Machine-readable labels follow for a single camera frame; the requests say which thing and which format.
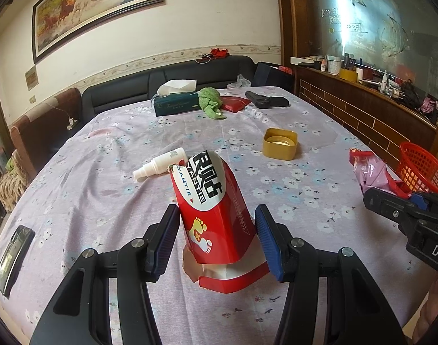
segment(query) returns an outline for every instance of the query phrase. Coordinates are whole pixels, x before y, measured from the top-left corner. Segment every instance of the human hand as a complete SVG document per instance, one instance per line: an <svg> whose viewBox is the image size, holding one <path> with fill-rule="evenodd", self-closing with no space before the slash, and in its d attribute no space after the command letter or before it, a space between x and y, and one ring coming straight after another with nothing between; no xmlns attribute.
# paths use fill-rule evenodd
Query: human hand
<svg viewBox="0 0 438 345"><path fill-rule="evenodd" d="M431 284L428 293L428 301L422 307L420 311L420 318L417 321L415 330L412 336L412 341L415 344L420 340L428 330L431 323L438 316L438 276L436 280Z"/></svg>

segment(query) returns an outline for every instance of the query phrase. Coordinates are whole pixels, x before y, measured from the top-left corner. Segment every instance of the floral wallpaper border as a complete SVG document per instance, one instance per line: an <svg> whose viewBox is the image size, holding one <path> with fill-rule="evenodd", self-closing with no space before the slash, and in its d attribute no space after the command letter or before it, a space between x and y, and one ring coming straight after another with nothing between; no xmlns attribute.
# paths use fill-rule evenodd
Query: floral wallpaper border
<svg viewBox="0 0 438 345"><path fill-rule="evenodd" d="M210 53L213 48L227 48L230 54L234 55L274 55L281 56L281 47L274 45L215 45L211 47L200 47L184 50L176 50L174 52L161 53L151 55L131 62L123 63L113 68L98 72L88 78L80 80L72 84L68 88L77 88L83 92L86 88L96 85L107 80L119 78L124 75L129 75L138 71L156 68L163 65L190 61L195 58L200 58L202 54Z"/></svg>

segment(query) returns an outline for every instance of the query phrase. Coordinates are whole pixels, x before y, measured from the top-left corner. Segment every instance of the wooden counter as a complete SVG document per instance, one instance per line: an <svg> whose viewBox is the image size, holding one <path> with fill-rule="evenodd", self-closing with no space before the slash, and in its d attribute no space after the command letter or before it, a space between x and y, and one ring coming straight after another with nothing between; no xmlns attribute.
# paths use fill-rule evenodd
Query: wooden counter
<svg viewBox="0 0 438 345"><path fill-rule="evenodd" d="M394 170L403 141L431 149L436 126L418 113L359 83L311 68L293 68L295 94L343 125Z"/></svg>

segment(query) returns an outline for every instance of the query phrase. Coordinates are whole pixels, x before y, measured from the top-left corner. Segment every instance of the red plastic basket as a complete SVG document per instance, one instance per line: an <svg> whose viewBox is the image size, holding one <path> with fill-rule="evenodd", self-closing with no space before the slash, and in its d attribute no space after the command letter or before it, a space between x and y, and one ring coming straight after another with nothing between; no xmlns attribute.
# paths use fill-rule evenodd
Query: red plastic basket
<svg viewBox="0 0 438 345"><path fill-rule="evenodd" d="M415 192L438 193L438 160L422 147L401 144L401 161L397 175Z"/></svg>

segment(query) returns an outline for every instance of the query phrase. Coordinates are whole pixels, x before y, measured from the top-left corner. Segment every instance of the frosted glass panel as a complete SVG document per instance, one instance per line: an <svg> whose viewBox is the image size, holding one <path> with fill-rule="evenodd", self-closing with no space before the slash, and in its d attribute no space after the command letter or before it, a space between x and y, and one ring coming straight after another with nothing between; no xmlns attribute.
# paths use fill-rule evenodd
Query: frosted glass panel
<svg viewBox="0 0 438 345"><path fill-rule="evenodd" d="M438 16L429 0L319 0L322 54L350 53L438 98Z"/></svg>

